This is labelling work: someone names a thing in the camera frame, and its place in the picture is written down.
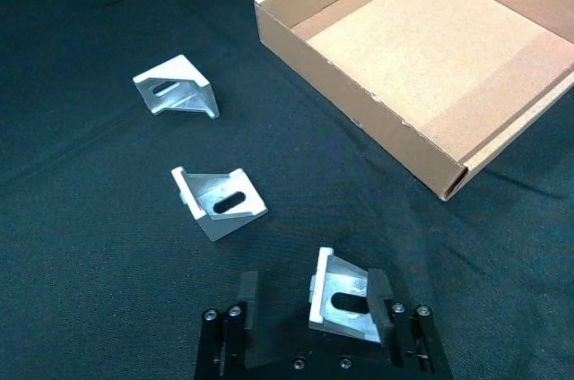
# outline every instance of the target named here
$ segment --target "metal angle bracket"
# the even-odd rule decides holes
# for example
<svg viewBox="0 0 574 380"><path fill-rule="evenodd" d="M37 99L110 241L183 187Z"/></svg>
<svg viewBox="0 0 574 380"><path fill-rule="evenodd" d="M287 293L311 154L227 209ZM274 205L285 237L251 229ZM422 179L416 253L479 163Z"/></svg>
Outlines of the metal angle bracket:
<svg viewBox="0 0 574 380"><path fill-rule="evenodd" d="M317 273L311 279L309 328L384 344L371 313L356 313L334 306L333 296L367 297L368 273L336 257L330 247L321 247Z"/></svg>
<svg viewBox="0 0 574 380"><path fill-rule="evenodd" d="M230 174L188 174L171 171L181 200L211 241L217 241L267 213L248 175L238 168Z"/></svg>
<svg viewBox="0 0 574 380"><path fill-rule="evenodd" d="M219 117L211 84L183 55L140 73L134 77L134 84L154 115L167 109Z"/></svg>

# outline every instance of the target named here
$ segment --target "slotted hole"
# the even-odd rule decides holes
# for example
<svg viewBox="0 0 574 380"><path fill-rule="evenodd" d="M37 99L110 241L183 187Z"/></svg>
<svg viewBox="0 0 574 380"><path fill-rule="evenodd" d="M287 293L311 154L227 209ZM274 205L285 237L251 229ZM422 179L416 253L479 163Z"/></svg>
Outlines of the slotted hole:
<svg viewBox="0 0 574 380"><path fill-rule="evenodd" d="M164 91L166 91L171 86L174 86L176 84L178 84L178 82L166 81L163 82L162 84L158 84L157 86L155 86L152 92L154 95L161 95Z"/></svg>
<svg viewBox="0 0 574 380"><path fill-rule="evenodd" d="M213 206L213 210L217 214L223 214L228 212L233 207L237 207L240 203L245 201L245 194L243 192L236 192L235 194L228 196L223 201L219 201Z"/></svg>
<svg viewBox="0 0 574 380"><path fill-rule="evenodd" d="M367 299L356 295L346 293L335 293L331 298L331 304L338 310L350 311L360 315L366 315L369 312Z"/></svg>

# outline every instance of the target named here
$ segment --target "screw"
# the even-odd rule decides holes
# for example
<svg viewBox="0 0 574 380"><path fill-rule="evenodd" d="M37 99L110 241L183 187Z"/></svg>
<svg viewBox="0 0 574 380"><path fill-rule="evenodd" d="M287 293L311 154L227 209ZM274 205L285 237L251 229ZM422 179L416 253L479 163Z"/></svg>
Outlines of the screw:
<svg viewBox="0 0 574 380"><path fill-rule="evenodd" d="M305 367L305 359L304 358L296 358L293 360L293 368L296 370L301 370Z"/></svg>
<svg viewBox="0 0 574 380"><path fill-rule="evenodd" d="M350 367L352 367L351 358L347 358L346 356L343 356L342 358L340 358L339 359L339 367L341 367L342 369L349 369Z"/></svg>
<svg viewBox="0 0 574 380"><path fill-rule="evenodd" d="M427 306L420 306L416 309L419 315L431 315L431 310Z"/></svg>
<svg viewBox="0 0 574 380"><path fill-rule="evenodd" d="M400 302L397 302L396 304L393 305L393 311L395 313L404 313L404 305L401 304Z"/></svg>
<svg viewBox="0 0 574 380"><path fill-rule="evenodd" d="M207 310L204 314L204 319L207 322L212 321L215 317L217 317L217 312L215 310Z"/></svg>
<svg viewBox="0 0 574 380"><path fill-rule="evenodd" d="M235 317L236 315L241 314L241 307L240 306L233 306L230 308L230 316Z"/></svg>

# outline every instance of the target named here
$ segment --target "dark cloth surface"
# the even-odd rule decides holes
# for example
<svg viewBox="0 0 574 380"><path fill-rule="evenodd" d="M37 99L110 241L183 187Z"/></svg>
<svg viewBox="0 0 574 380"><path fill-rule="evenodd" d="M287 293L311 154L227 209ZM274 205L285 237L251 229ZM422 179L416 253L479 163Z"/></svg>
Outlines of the dark cloth surface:
<svg viewBox="0 0 574 380"><path fill-rule="evenodd" d="M431 305L457 379L574 378L572 93L442 203L259 44L253 0L0 0L0 45L0 378L192 378L247 270L255 360L291 355L321 246ZM218 120L145 107L132 77L180 53ZM210 243L177 166L244 168L269 213Z"/></svg>

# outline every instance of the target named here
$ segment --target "cardboard box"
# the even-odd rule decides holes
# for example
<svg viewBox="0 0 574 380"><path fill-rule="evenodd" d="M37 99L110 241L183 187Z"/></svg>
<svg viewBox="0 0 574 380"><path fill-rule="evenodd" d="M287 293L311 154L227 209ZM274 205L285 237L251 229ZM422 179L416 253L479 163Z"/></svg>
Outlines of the cardboard box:
<svg viewBox="0 0 574 380"><path fill-rule="evenodd" d="M574 0L255 5L261 41L442 200L574 85Z"/></svg>

